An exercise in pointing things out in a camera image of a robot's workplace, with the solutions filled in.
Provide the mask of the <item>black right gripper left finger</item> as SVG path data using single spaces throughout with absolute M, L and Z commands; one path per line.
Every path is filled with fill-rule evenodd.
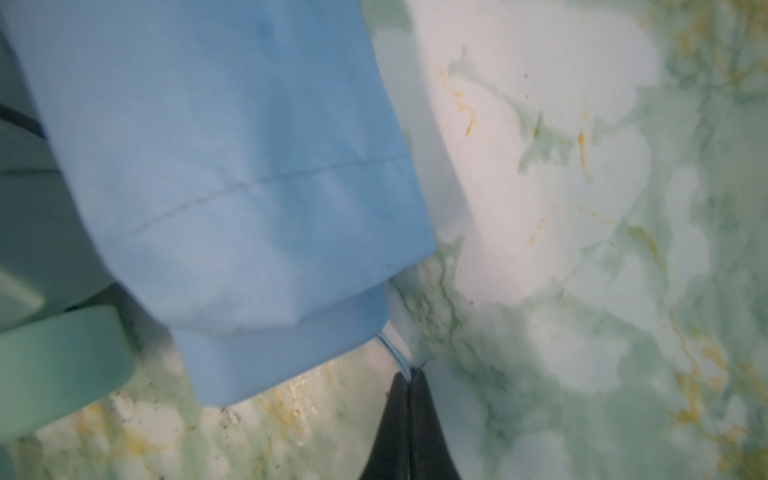
M 409 384 L 397 373 L 360 480 L 406 480 L 410 470 Z

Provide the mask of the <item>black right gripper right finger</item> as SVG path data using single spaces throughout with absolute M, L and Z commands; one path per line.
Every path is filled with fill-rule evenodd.
M 460 480 L 451 458 L 426 374 L 411 370 L 409 387 L 410 478 Z

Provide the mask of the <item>blue sleeved umbrella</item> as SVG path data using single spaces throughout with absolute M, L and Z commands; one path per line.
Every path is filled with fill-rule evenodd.
M 435 247 L 355 1 L 5 1 L 81 219 L 158 321 L 299 323 Z

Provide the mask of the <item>mint green umbrella sleeve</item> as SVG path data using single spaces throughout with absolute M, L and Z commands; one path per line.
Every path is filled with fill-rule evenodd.
M 88 238 L 8 42 L 1 43 L 1 326 L 66 310 L 112 283 Z

